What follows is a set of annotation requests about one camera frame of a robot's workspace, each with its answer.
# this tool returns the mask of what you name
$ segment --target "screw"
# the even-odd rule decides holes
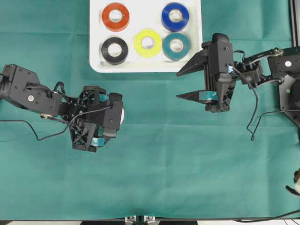
[[[32,102],[33,100],[34,100],[33,95],[29,95],[29,96],[28,96],[28,101]]]

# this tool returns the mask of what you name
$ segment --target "blue tape roll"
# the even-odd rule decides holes
[[[178,10],[181,12],[182,20],[180,20],[179,22],[171,21],[169,14],[173,10]],[[168,4],[164,8],[161,18],[162,18],[162,23],[167,30],[178,32],[181,31],[183,28],[185,28],[185,26],[187,25],[189,21],[189,13],[187,8],[185,8],[182,4],[173,2]]]
[[[183,43],[183,49],[180,52],[172,51],[171,46],[170,46],[171,42],[176,39],[182,41],[182,43]],[[188,37],[183,34],[172,33],[172,34],[169,34],[164,39],[164,43],[163,43],[164,53],[165,53],[166,57],[168,57],[169,59],[171,59],[173,61],[181,60],[183,57],[185,57],[187,55],[187,53],[189,52],[190,49],[191,49],[191,42],[189,41]]]

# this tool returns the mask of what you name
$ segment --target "metal bracket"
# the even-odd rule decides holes
[[[136,222],[136,216],[125,217],[125,223],[133,224]]]
[[[287,75],[285,82],[279,86],[280,108],[281,110],[298,109],[298,107],[292,101],[290,95],[292,94],[292,86],[297,79]],[[285,112],[285,115],[294,123],[300,127],[300,114],[299,112]]]
[[[152,217],[152,216],[144,216],[144,221],[145,223],[154,223],[155,222],[155,217]]]

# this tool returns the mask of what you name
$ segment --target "black tape roll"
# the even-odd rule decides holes
[[[108,47],[111,45],[111,44],[118,44],[121,46],[121,54],[114,57],[114,56],[111,56],[109,53],[108,53]],[[121,63],[123,63],[125,60],[126,60],[126,57],[128,55],[128,46],[126,44],[126,42],[124,40],[122,40],[121,38],[119,37],[111,37],[109,39],[107,39],[103,44],[102,44],[102,47],[101,47],[101,53],[103,55],[103,58],[109,63],[109,64],[112,64],[112,65],[119,65]]]

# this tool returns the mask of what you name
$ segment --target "teal tape roll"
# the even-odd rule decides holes
[[[218,100],[217,92],[216,91],[200,91],[199,92],[199,100],[200,101],[207,101],[207,100],[217,101]]]
[[[183,45],[182,49],[180,49],[180,51],[173,51],[171,49],[171,43],[173,42],[181,42],[181,44]],[[178,61],[181,60],[182,58],[184,58],[189,50],[191,49],[191,42],[188,39],[187,36],[181,34],[181,33],[172,33],[169,34],[165,39],[164,39],[164,43],[163,43],[163,50],[164,53],[166,55],[166,57],[168,57],[169,59],[173,60],[173,61]]]

